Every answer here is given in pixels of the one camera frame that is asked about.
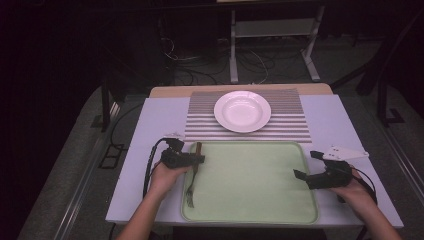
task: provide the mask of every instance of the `table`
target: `table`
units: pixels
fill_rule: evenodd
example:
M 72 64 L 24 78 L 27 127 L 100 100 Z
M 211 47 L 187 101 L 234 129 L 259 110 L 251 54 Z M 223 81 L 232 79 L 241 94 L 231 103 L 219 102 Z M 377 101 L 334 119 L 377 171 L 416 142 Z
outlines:
M 275 85 L 226 85 L 193 87 L 157 87 L 146 99 L 141 111 L 134 136 L 129 147 L 120 178 L 116 185 L 106 220 L 118 224 L 126 223 L 142 199 L 143 179 L 150 150 L 155 142 L 169 133 L 184 133 L 189 96 L 193 91 L 221 90 L 260 90 L 292 89 L 300 94 L 303 110 L 308 120 L 312 144 L 301 144 L 311 174 L 323 172 L 323 163 L 309 157 L 309 151 L 325 152 L 333 144 L 364 151 L 362 144 L 349 120 L 349 117 L 337 95 L 333 95 L 326 84 L 275 84 Z M 166 146 L 160 145 L 157 153 Z M 363 170 L 373 180 L 379 199 L 379 207 L 395 227 L 403 227 L 387 192 L 367 157 L 348 160 L 358 169 Z M 226 223 L 188 222 L 180 212 L 182 201 L 183 177 L 181 176 L 172 191 L 162 202 L 156 222 L 166 225 L 182 226 L 228 226 Z M 319 209 L 319 218 L 308 227 L 345 227 L 359 226 L 362 222 L 351 209 L 340 204 L 335 195 L 327 190 L 314 190 Z M 232 224 L 231 226 L 249 226 L 249 224 Z M 284 227 L 284 224 L 260 225 L 266 227 Z

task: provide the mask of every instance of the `cable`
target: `cable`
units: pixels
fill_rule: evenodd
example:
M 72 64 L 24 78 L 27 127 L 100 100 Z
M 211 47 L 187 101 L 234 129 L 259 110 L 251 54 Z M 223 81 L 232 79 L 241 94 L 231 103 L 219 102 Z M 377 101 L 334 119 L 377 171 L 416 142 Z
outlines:
M 260 81 L 258 84 L 262 84 L 263 82 L 265 82 L 266 80 L 267 80 L 267 78 L 268 78 L 268 76 L 269 76 L 269 73 L 268 73 L 268 69 L 267 69 L 267 67 L 265 66 L 265 63 L 262 61 L 262 59 L 255 53 L 255 52 L 253 52 L 252 50 L 249 50 L 253 55 L 255 55 L 258 59 L 259 59 L 259 61 L 261 61 L 261 63 L 262 63 L 262 66 L 264 67 L 264 70 L 265 70 L 265 73 L 266 73 L 266 75 L 265 75 L 265 78 L 262 80 L 262 81 Z
M 152 162 L 153 162 L 153 158 L 154 158 L 155 153 L 156 153 L 156 149 L 158 148 L 159 143 L 161 143 L 164 140 L 165 140 L 165 138 L 159 139 L 159 141 L 156 142 L 156 144 L 152 148 L 152 151 L 150 152 L 149 160 L 147 162 L 147 167 L 146 167 L 146 173 L 144 174 L 143 198 L 146 196 L 147 189 L 149 187 L 150 172 L 151 172 L 150 169 L 152 168 Z
M 131 108 L 130 110 L 128 110 L 126 113 L 124 113 L 121 117 L 119 117 L 119 119 L 116 121 L 116 123 L 113 125 L 112 128 L 112 132 L 110 134 L 110 145 L 112 147 L 114 147 L 116 150 L 120 150 L 120 151 L 128 151 L 127 148 L 121 148 L 120 146 L 117 146 L 114 142 L 113 142 L 113 134 L 115 132 L 116 126 L 118 126 L 118 123 L 125 117 L 127 116 L 130 112 L 134 111 L 135 109 L 139 108 L 140 106 L 142 106 L 143 104 L 138 104 L 137 106 Z
M 371 182 L 371 185 L 373 186 L 373 188 L 371 188 L 371 187 L 370 187 L 370 186 L 369 186 L 369 185 L 368 185 L 368 184 L 364 181 L 364 179 L 359 178 L 359 177 L 357 177 L 357 176 L 353 175 L 352 173 L 349 173 L 349 172 L 343 171 L 342 169 L 335 168 L 335 167 L 329 167 L 329 166 L 327 166 L 327 168 L 332 169 L 332 170 L 335 170 L 335 171 L 338 171 L 338 172 L 341 172 L 341 173 L 344 173 L 344 174 L 346 174 L 346 175 L 348 175 L 348 176 L 352 177 L 352 178 L 353 178 L 353 179 L 355 179 L 356 181 L 358 181 L 358 183 L 359 183 L 359 184 L 361 184 L 361 185 L 365 188 L 365 190 L 367 190 L 368 194 L 369 194 L 369 195 L 371 196 L 371 198 L 374 200 L 375 204 L 377 204 L 377 205 L 378 205 L 378 201 L 377 201 L 377 193 L 376 193 L 376 189 L 375 189 L 374 183 L 372 182 L 371 178 L 370 178 L 370 177 L 368 177 L 368 175 L 366 175 L 364 172 L 362 172 L 362 171 L 361 171 L 361 170 L 359 170 L 359 169 L 356 169 L 356 168 L 351 167 L 351 169 L 354 169 L 354 170 L 359 171 L 360 173 L 364 174 L 364 176 L 365 176 L 365 177 L 367 177 L 367 178 L 368 178 L 368 180 Z

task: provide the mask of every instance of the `dark background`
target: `dark background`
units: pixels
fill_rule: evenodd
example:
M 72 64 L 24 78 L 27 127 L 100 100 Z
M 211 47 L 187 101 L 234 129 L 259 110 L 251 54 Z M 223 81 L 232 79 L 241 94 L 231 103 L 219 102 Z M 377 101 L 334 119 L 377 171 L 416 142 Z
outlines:
M 5 150 L 0 166 L 1 239 L 18 236 L 82 106 L 96 88 L 107 82 L 114 98 L 123 100 L 128 92 L 148 93 L 151 87 L 170 84 L 172 68 L 166 68 L 161 32 L 193 51 L 211 49 L 216 38 L 229 34 L 225 11 L 165 16 L 93 11 L 148 5 L 134 2 L 1 1 L 0 79 L 2 109 L 6 110 L 1 125 Z M 401 0 L 339 1 L 327 7 L 320 37 L 394 34 L 417 9 L 411 6 L 410 1 Z M 309 10 L 296 11 L 303 15 Z M 277 10 L 262 15 L 276 18 L 279 14 Z M 242 17 L 253 15 L 246 11 Z M 384 76 L 424 116 L 422 29 L 423 17 Z M 213 51 L 204 54 L 214 55 Z M 397 81 L 400 78 L 415 80 L 404 85 Z

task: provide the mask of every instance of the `hand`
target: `hand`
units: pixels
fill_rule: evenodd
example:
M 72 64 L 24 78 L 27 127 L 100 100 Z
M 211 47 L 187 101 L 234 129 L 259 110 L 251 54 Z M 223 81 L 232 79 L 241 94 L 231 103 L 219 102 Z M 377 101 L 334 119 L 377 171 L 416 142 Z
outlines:
M 174 186 L 177 178 L 191 169 L 191 166 L 184 168 L 170 169 L 162 162 L 155 164 L 152 174 L 150 188 L 147 194 L 154 195 L 158 200 L 162 201 L 166 193 Z
M 352 174 L 357 178 L 361 178 L 358 171 L 355 169 L 352 169 Z M 330 190 L 342 197 L 361 220 L 363 212 L 366 209 L 369 207 L 377 208 L 377 205 L 365 187 L 362 186 L 356 179 L 352 179 L 345 187 L 330 188 Z

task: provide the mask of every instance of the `striped placemat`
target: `striped placemat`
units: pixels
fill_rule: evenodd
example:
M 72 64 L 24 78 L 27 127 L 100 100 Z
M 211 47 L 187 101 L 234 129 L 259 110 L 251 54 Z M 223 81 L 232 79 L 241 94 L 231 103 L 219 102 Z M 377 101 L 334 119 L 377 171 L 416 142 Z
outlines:
M 185 141 L 293 141 L 311 143 L 308 124 L 296 89 L 252 91 L 271 106 L 271 118 L 261 129 L 236 133 L 222 127 L 214 116 L 215 103 L 230 91 L 193 92 L 185 128 Z

